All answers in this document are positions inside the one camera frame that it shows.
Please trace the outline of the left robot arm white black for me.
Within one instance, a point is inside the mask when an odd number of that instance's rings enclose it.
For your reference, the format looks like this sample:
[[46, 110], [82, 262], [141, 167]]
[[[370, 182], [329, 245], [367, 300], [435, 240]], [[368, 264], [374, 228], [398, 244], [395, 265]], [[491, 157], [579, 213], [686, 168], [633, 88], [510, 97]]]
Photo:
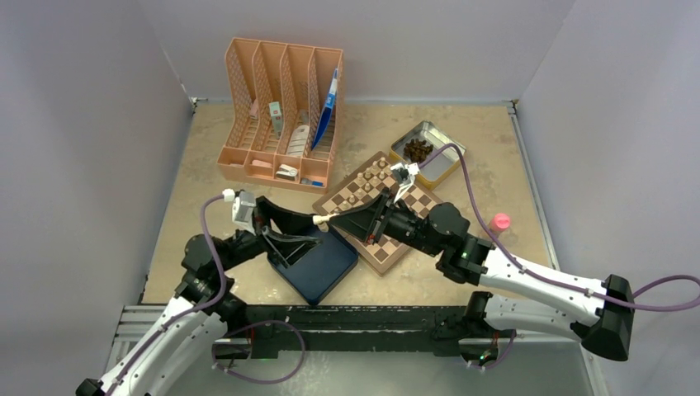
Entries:
[[[239, 225], [227, 239], [211, 236], [206, 210], [229, 202]], [[222, 337], [253, 328], [248, 306], [231, 293], [226, 271], [261, 254], [292, 264], [319, 245], [303, 231], [327, 224], [331, 215], [286, 210], [247, 191], [224, 190], [200, 209], [202, 232], [188, 240], [186, 272], [154, 324], [115, 366], [99, 379], [85, 379], [77, 395], [164, 395], [207, 347]]]

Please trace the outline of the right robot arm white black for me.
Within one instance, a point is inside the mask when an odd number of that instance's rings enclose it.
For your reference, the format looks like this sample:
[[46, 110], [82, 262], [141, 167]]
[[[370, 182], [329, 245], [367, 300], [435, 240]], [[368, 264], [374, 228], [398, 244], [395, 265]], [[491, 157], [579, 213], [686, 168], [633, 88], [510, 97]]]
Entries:
[[473, 335], [521, 328], [570, 338], [610, 361], [629, 358], [635, 311], [624, 277], [598, 280], [520, 262], [470, 234], [469, 220], [451, 203], [435, 205], [422, 217], [383, 191], [365, 205], [330, 214], [327, 221], [366, 245], [387, 236], [437, 257], [437, 270], [457, 284], [528, 298], [527, 308], [518, 309], [488, 293], [474, 295], [463, 314], [465, 328]]

